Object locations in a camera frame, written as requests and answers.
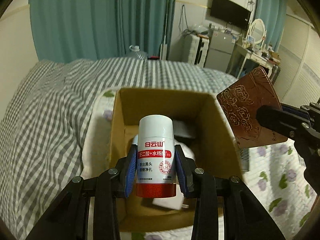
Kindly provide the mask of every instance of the robotic arm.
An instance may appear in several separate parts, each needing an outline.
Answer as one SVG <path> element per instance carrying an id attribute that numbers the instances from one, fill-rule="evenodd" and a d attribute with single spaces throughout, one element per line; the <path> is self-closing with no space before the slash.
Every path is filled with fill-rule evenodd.
<path id="1" fill-rule="evenodd" d="M 261 126 L 295 140 L 294 146 L 304 159 L 304 176 L 320 195 L 320 105 L 283 110 L 262 106 L 257 111 Z M 90 197 L 95 196 L 93 239 L 120 240 L 116 216 L 116 198 L 126 198 L 132 191 L 137 146 L 115 168 L 99 177 L 83 180 L 74 177 L 31 230 L 27 240 L 87 240 Z M 196 198 L 192 240 L 218 239 L 218 201 L 223 197 L 226 240 L 285 239 L 265 208 L 241 179 L 214 177 L 194 160 L 186 158 L 180 145 L 175 146 L 176 172 L 180 189 L 186 198 Z M 320 215 L 308 225 L 301 239 L 319 236 Z"/>

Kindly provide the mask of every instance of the brown leather notebook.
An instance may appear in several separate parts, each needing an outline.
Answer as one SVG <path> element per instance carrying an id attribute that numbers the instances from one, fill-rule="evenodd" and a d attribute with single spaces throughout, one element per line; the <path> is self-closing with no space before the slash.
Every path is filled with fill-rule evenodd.
<path id="1" fill-rule="evenodd" d="M 239 148 L 285 142 L 288 138 L 259 125 L 257 109 L 268 105 L 282 109 L 270 80 L 262 67 L 233 83 L 217 95 Z"/>

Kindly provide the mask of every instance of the checkered bedding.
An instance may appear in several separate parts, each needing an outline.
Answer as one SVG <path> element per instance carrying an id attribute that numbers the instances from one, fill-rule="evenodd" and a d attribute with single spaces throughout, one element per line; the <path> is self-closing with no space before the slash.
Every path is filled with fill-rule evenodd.
<path id="1" fill-rule="evenodd" d="M 67 182 L 81 153 L 96 96 L 109 87 L 219 93 L 236 79 L 182 62 L 111 58 L 43 60 L 21 82 L 0 124 L 0 217 L 25 239 Z"/>

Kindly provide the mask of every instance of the curtain fold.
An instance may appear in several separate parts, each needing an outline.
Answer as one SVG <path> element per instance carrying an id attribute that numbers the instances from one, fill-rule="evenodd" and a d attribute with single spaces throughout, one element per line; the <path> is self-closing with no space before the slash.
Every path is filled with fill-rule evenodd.
<path id="1" fill-rule="evenodd" d="M 267 30 L 266 46 L 278 50 L 284 28 L 287 0 L 257 0 L 255 19 L 262 19 Z"/>
<path id="2" fill-rule="evenodd" d="M 39 60 L 121 57 L 130 45 L 159 55 L 167 0 L 29 0 L 29 4 Z M 168 45 L 173 13 L 174 0 L 169 0 Z"/>

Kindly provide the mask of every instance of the sliding closet door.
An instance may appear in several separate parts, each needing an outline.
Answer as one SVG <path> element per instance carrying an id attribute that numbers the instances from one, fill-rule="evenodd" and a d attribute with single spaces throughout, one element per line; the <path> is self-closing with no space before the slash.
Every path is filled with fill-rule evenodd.
<path id="1" fill-rule="evenodd" d="M 305 52 L 308 39 L 309 25 L 287 15 L 278 53 L 281 58 L 280 74 L 274 84 L 278 98 L 283 102 L 290 90 Z"/>
<path id="2" fill-rule="evenodd" d="M 301 71 L 284 98 L 284 103 L 300 107 L 317 102 L 320 97 L 320 38 L 311 29 Z"/>

